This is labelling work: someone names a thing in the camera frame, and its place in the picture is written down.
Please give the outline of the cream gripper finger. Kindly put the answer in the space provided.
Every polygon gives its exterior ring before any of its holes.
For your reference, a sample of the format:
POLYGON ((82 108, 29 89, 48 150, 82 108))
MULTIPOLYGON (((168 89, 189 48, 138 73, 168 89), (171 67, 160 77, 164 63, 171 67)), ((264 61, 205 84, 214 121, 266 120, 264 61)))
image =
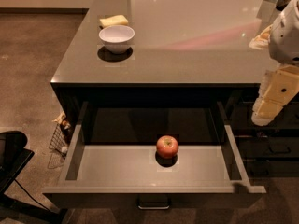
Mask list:
POLYGON ((267 71, 252 108, 251 121, 258 126, 268 125, 298 93, 298 66, 283 64, 276 71, 267 71))
POLYGON ((271 30, 272 30, 272 26, 269 25, 249 42, 249 46, 252 49, 258 49, 258 50, 266 49, 269 45, 269 37, 270 37, 271 30))

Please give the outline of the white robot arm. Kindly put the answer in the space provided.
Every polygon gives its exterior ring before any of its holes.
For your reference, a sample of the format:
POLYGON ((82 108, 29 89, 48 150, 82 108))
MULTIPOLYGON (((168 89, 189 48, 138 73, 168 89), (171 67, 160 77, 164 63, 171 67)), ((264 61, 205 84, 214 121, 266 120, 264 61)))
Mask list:
POLYGON ((266 126, 299 93, 299 0, 291 0, 249 46, 268 49, 270 58, 280 63, 277 70, 265 72, 252 108, 252 122, 266 126))

